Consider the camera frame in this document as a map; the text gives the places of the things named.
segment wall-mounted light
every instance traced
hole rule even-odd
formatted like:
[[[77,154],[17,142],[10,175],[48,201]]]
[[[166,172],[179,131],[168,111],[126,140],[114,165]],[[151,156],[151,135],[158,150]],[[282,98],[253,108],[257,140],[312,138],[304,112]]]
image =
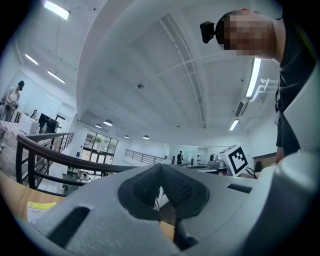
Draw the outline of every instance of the wall-mounted light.
[[[229,131],[233,131],[234,128],[237,126],[238,123],[239,123],[239,120],[234,120],[234,121],[233,121],[233,124],[231,125],[231,127],[230,127],[230,129],[229,129]]]
[[[261,65],[261,59],[254,58],[251,79],[250,79],[248,91],[246,92],[246,95],[245,95],[246,97],[251,97],[252,94],[254,93],[254,89],[255,89],[256,82],[259,75],[260,65]]]
[[[113,126],[113,123],[110,119],[105,120],[103,123],[107,126]]]
[[[60,6],[56,5],[53,2],[45,1],[44,8],[54,12],[55,14],[59,15],[61,18],[65,19],[66,21],[69,18],[70,12],[61,8]]]
[[[33,58],[31,58],[28,54],[24,54],[30,61],[32,61],[34,64],[39,65],[37,61],[35,61]]]
[[[48,73],[53,76],[55,79],[58,79],[61,83],[66,83],[64,80],[62,80],[59,76],[56,76],[54,73],[52,73],[50,70],[48,70]]]

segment desk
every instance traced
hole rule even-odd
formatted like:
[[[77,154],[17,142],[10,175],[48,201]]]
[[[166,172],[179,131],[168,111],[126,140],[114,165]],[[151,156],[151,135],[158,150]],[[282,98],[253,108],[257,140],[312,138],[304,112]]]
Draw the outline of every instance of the desk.
[[[62,202],[65,198],[62,196],[42,193],[34,189],[21,185],[0,172],[0,192],[10,208],[13,215],[27,221],[28,201],[35,203],[53,203]],[[174,239],[174,226],[161,221],[160,227],[165,236]]]

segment man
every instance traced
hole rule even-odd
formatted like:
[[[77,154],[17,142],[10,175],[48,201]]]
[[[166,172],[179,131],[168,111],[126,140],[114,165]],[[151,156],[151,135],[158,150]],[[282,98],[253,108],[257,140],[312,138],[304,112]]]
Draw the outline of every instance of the man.
[[[0,120],[9,122],[13,115],[14,109],[18,108],[18,100],[20,99],[20,91],[23,90],[25,86],[24,81],[20,81],[16,87],[11,87],[8,92],[6,92],[1,98],[0,106]],[[1,148],[5,145],[2,143],[2,140],[5,136],[6,131],[0,129],[0,152]]]
[[[176,156],[176,159],[177,159],[176,164],[177,164],[177,165],[181,165],[181,164],[182,164],[182,161],[184,160],[184,157],[183,157],[183,155],[182,155],[182,151],[180,151],[180,153]]]
[[[285,15],[270,19],[242,9],[226,13],[214,34],[224,50],[237,55],[274,60],[280,66],[275,109],[278,115],[275,163],[300,149],[298,140],[283,115],[312,73],[316,54],[304,31]]]

